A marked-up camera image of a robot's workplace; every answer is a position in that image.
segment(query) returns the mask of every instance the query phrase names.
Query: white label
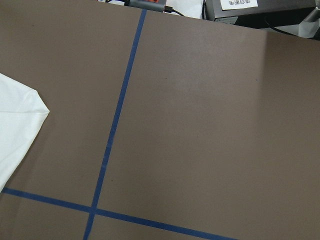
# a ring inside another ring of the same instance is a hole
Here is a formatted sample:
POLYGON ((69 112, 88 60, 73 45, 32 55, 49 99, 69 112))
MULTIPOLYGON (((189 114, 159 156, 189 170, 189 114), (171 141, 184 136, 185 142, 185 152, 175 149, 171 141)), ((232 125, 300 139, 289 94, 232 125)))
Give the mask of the white label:
POLYGON ((258 7, 257 0, 220 0, 222 10, 258 7))
POLYGON ((238 20, 237 16, 217 18, 215 22, 234 25, 238 20))

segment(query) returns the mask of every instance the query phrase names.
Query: blue tape strip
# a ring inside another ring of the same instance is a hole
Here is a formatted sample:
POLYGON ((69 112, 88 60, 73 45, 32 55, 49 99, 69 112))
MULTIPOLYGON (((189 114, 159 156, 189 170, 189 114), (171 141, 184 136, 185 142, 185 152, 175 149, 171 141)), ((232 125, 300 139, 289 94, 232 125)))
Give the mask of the blue tape strip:
POLYGON ((81 212, 90 213, 90 210, 91 210, 91 207, 89 207, 89 206, 76 204, 76 203, 69 202, 69 201, 62 201, 62 200, 58 200, 58 199, 54 199, 54 198, 46 197, 46 196, 41 196, 41 195, 29 193, 29 192, 14 190, 14 189, 10 189, 7 187, 4 187, 2 192, 5 194, 10 194, 10 195, 14 195, 14 196, 25 198, 25 199, 31 199, 31 200, 35 200, 38 202, 43 202, 43 203, 52 204, 52 205, 56 205, 56 206, 60 206, 60 207, 68 208, 68 209, 78 210, 81 212))
POLYGON ((166 224, 166 223, 162 223, 162 222, 157 222, 157 221, 151 221, 151 220, 147 220, 147 219, 143 219, 143 218, 139 218, 139 217, 124 215, 124 214, 120 214, 120 213, 116 213, 116 212, 112 212, 112 211, 107 211, 107 210, 102 210, 102 209, 97 209, 95 211, 95 214, 100 215, 100 216, 104 216, 104 217, 108 217, 108 218, 112 218, 112 219, 118 219, 118 220, 130 222, 130 223, 140 224, 140 225, 144 225, 144 226, 148 226, 148 227, 152 227, 152 228, 157 228, 157 229, 163 229, 163 230, 167 230, 170 232, 176 232, 176 233, 185 234, 185 235, 194 236, 194 237, 203 238, 203 239, 235 240, 234 238, 219 236, 219 235, 215 235, 215 234, 211 234, 211 233, 207 233, 207 232, 203 232, 203 231, 192 230, 189 228, 174 226, 174 225, 170 225, 170 224, 166 224))
POLYGON ((117 127, 118 127, 118 122, 119 122, 122 106, 124 104, 126 91, 127 91, 127 87, 128 87, 131 71, 132 71, 132 68, 133 68, 133 64, 134 64, 134 61, 135 61, 136 52, 137 52, 137 48, 138 48, 138 44, 139 44, 139 39, 140 39, 140 35, 141 35, 142 28, 143 28, 143 25, 144 25, 144 21, 145 21, 145 18, 146 18, 146 14, 147 14, 147 11, 145 9, 143 9, 141 11, 141 15, 140 15, 140 19, 139 19, 139 22, 138 22, 138 26, 136 28, 136 33, 135 33, 135 36, 134 36, 130 57, 129 57, 128 64, 127 64, 127 67, 126 67, 126 71, 125 71, 125 75, 124 75, 124 79, 123 79, 123 83, 122 83, 122 87, 121 87, 121 91, 120 91, 120 96, 119 96, 118 103, 117 103, 117 106, 116 106, 116 110, 115 110, 113 122, 112 122, 112 125, 111 125, 111 130, 110 130, 108 142, 107 142, 107 145, 106 145, 106 149, 105 149, 105 152, 104 152, 104 156, 103 156, 103 160, 102 160, 102 164, 101 164, 101 168, 100 168, 99 177, 98 177, 98 180, 97 180, 97 183, 96 183, 96 187, 95 187, 95 191, 94 191, 94 195, 93 195, 93 200, 92 200, 92 204, 91 204, 92 211, 91 211, 91 213, 89 214, 89 217, 88 217, 88 221, 87 221, 87 224, 86 224, 86 227, 85 227, 85 231, 84 231, 83 240, 87 240, 88 239, 88 237, 90 235, 90 232, 91 232, 91 229, 92 229, 92 225, 93 225, 94 219, 95 219, 95 210, 97 209, 97 206, 98 206, 98 201, 99 201, 99 197, 100 197, 100 193, 101 193, 101 188, 102 188, 102 185, 103 185, 103 182, 104 182, 104 178, 105 178, 105 175, 106 175, 107 165, 108 165, 108 161, 109 161, 112 145, 113 145, 113 142, 114 142, 114 137, 115 137, 115 134, 116 134, 116 130, 117 130, 117 127))

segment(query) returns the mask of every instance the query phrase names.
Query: black device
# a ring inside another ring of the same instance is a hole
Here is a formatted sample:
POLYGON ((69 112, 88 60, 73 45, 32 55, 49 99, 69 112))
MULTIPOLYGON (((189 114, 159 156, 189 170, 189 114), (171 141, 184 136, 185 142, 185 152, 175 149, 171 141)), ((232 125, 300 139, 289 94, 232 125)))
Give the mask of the black device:
POLYGON ((220 0, 206 0, 207 20, 254 29, 301 23, 312 10, 315 0, 257 0, 257 7, 223 10, 220 0))

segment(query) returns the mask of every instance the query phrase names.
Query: folded cloth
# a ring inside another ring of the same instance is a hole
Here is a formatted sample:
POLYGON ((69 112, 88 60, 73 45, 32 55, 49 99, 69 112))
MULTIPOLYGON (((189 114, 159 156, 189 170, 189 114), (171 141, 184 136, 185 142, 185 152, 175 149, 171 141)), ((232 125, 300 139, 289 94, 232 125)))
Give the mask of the folded cloth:
POLYGON ((0 191, 26 155, 48 113, 36 90, 0 73, 0 191))

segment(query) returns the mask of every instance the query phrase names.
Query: label with chinese text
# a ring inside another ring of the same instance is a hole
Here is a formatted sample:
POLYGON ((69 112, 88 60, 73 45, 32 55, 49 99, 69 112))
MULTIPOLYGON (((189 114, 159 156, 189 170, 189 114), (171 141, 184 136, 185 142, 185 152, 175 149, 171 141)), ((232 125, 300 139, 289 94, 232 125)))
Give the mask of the label with chinese text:
POLYGON ((220 0, 222 10, 258 7, 257 0, 220 0))

